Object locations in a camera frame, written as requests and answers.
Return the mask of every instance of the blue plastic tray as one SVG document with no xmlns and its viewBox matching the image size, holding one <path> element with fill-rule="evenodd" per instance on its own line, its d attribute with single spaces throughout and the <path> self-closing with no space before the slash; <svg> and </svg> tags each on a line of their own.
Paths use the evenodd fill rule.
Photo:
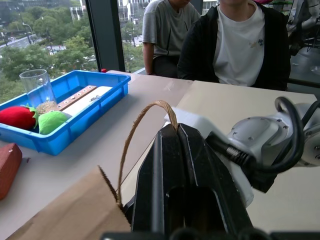
<svg viewBox="0 0 320 240">
<path fill-rule="evenodd" d="M 0 123 L 0 140 L 16 143 L 38 152 L 56 156 L 106 111 L 128 94 L 128 82 L 130 79 L 131 78 L 128 75 L 80 70 L 72 71 L 58 77 L 51 82 L 53 93 L 58 103 L 69 98 L 88 85 L 97 87 L 107 86 L 112 87 L 112 89 L 94 100 L 80 113 L 70 118 L 67 122 L 48 135 L 37 133 L 39 131 L 38 129 L 28 131 Z M 42 91 L 42 87 L 38 88 L 36 91 Z M 27 94 L 23 94 L 1 104 L 0 111 L 11 106 L 27 104 Z"/>
</svg>

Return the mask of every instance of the twisted paper handle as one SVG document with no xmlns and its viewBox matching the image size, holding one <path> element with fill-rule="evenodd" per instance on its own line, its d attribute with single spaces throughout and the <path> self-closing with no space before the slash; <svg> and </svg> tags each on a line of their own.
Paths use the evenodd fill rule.
<svg viewBox="0 0 320 240">
<path fill-rule="evenodd" d="M 118 190 L 117 190 L 117 200 L 116 200 L 116 203 L 118 204 L 119 207 L 122 207 L 121 181 L 122 181 L 122 174 L 123 174 L 123 169 L 124 169 L 124 164 L 125 164 L 125 160 L 126 160 L 128 147 L 129 147 L 130 141 L 131 141 L 131 139 L 132 139 L 132 137 L 133 137 L 133 135 L 134 135 L 134 133 L 136 131 L 136 128 L 138 127 L 138 125 L 141 122 L 142 118 L 146 115 L 146 113 L 148 112 L 148 110 L 152 106 L 159 106 L 159 107 L 163 108 L 167 112 L 167 114 L 169 116 L 169 119 L 170 119 L 170 122 L 171 122 L 174 130 L 175 131 L 178 130 L 178 123 L 177 123 L 176 114 L 172 110 L 171 106 L 166 101 L 163 101 L 163 100 L 154 101 L 154 102 L 150 103 L 149 105 L 147 105 L 141 111 L 141 113 L 138 115 L 136 120 L 133 122 L 133 126 L 131 128 L 131 131 L 129 133 L 129 136 L 125 140 L 124 147 L 123 147 L 123 152 L 122 152 L 122 157 L 121 157 L 121 162 L 120 162 L 120 170 L 119 170 L 119 178 L 118 178 Z"/>
</svg>

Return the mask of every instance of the green plush toy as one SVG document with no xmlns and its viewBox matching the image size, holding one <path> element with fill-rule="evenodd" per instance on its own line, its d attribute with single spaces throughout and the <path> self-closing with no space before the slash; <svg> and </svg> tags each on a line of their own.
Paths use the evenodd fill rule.
<svg viewBox="0 0 320 240">
<path fill-rule="evenodd" d="M 39 133 L 43 135 L 50 134 L 59 126 L 65 123 L 71 116 L 62 111 L 50 111 L 39 116 Z"/>
</svg>

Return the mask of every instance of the red strawberry toy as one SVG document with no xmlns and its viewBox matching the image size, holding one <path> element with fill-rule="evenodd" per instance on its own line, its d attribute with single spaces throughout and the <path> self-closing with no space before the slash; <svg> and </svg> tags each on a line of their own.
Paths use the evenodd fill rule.
<svg viewBox="0 0 320 240">
<path fill-rule="evenodd" d="M 0 111 L 0 124 L 29 130 L 38 124 L 36 109 L 28 106 L 11 106 Z"/>
</svg>

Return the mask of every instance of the white t-shirt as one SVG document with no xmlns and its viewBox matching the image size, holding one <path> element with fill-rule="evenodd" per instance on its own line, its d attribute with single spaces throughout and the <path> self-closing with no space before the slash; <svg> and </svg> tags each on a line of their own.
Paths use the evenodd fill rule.
<svg viewBox="0 0 320 240">
<path fill-rule="evenodd" d="M 255 12 L 245 21 L 233 21 L 218 10 L 218 32 L 213 59 L 222 84 L 252 86 L 259 75 L 265 51 L 265 14 L 255 2 Z"/>
</svg>

